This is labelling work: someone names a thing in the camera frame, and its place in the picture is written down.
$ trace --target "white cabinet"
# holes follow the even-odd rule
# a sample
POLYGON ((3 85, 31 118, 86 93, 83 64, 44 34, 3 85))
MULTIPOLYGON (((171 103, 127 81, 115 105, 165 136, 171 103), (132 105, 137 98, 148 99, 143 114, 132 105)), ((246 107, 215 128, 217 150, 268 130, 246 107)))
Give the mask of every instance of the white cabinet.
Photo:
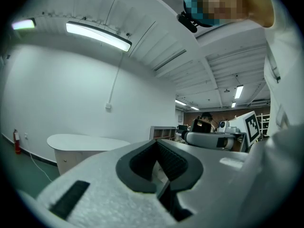
POLYGON ((129 145, 129 142, 77 134, 56 134, 47 139, 55 151, 60 175, 86 158, 129 145))
POLYGON ((79 152, 79 151, 55 150, 55 157, 60 175, 67 172, 69 169, 73 168, 74 166, 78 165, 81 161, 85 160, 86 158, 102 152, 104 151, 79 152))

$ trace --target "fire extinguisher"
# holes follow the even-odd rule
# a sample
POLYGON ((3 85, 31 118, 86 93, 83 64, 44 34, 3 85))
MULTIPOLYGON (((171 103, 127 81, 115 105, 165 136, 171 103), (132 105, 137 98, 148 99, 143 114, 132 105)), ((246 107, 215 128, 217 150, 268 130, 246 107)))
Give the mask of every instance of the fire extinguisher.
POLYGON ((14 135, 15 152, 16 154, 21 154, 21 149, 19 144, 20 138, 19 138, 19 133, 16 129, 14 129, 13 135, 14 135))

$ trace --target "cable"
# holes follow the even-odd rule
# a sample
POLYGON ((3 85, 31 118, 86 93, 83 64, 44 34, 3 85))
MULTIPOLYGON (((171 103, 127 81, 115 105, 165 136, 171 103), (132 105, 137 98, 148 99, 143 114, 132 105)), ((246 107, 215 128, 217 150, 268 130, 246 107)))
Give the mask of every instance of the cable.
POLYGON ((115 85, 115 82, 116 82, 116 78, 117 78, 117 75, 118 75, 118 72, 119 72, 119 69, 120 69, 120 65, 122 64, 122 61, 123 61, 124 53, 122 51, 121 51, 121 53, 122 53, 122 57, 120 58, 120 62, 118 64, 118 69, 117 69, 117 72, 116 72, 116 75, 115 75, 115 78, 114 78, 114 81, 113 81, 113 84, 112 84, 112 89, 111 89, 111 92, 110 92, 110 97, 109 97, 108 103, 111 102, 111 98, 112 98, 112 94, 113 94, 113 89, 114 89, 114 85, 115 85))
POLYGON ((212 128, 213 132, 215 132, 215 126, 212 126, 212 124, 211 124, 211 128, 212 128))
POLYGON ((109 15, 110 15, 110 13, 111 13, 111 10, 112 10, 112 7, 113 7, 114 2, 115 2, 115 0, 113 1, 112 5, 111 5, 111 7, 110 7, 110 11, 109 11, 109 13, 108 13, 108 16, 106 17, 105 24, 104 24, 104 29, 105 29, 106 23, 108 22, 108 18, 109 18, 109 15))
POLYGON ((39 170, 41 170, 46 176, 47 178, 50 180, 50 182, 52 182, 52 180, 48 177, 48 175, 46 174, 46 172, 44 170, 42 170, 37 164, 36 162, 34 161, 33 157, 32 157, 32 154, 31 152, 29 151, 29 155, 30 155, 30 158, 32 159, 32 161, 34 162, 34 164, 38 167, 39 170))
POLYGON ((218 126, 218 124, 219 124, 219 123, 217 123, 217 122, 216 122, 214 119, 212 119, 212 121, 214 121, 214 122, 215 122, 215 124, 216 124, 216 126, 218 126))

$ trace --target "white wall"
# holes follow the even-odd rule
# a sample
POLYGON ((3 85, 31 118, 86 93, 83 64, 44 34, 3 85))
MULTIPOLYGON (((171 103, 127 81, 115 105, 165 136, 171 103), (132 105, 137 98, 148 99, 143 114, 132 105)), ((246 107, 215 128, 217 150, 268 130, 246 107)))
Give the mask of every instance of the white wall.
POLYGON ((183 125, 184 124, 184 112, 175 109, 175 127, 178 125, 183 125), (182 121, 179 122, 179 115, 181 115, 182 121))
POLYGON ((4 61, 3 61, 2 56, 0 56, 0 103, 2 101, 3 88, 4 88, 4 84, 5 84, 5 81, 3 80, 3 72, 4 72, 4 61))
POLYGON ((106 111, 120 51, 89 40, 35 35, 18 45, 8 65, 1 129, 16 128, 21 146, 55 161, 47 138, 57 133, 149 139, 150 126, 175 125, 175 86, 125 55, 106 111), (28 133, 28 142, 23 138, 28 133))

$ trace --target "blue cap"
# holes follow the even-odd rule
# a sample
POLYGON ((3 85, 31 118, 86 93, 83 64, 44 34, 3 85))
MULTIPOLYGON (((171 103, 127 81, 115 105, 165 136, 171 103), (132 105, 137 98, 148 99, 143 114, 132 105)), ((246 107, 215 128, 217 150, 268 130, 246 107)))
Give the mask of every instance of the blue cap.
POLYGON ((202 8, 197 7, 197 0, 184 0, 186 4, 186 13, 190 13, 193 19, 207 25, 220 25, 221 19, 209 19, 208 14, 203 13, 202 8))

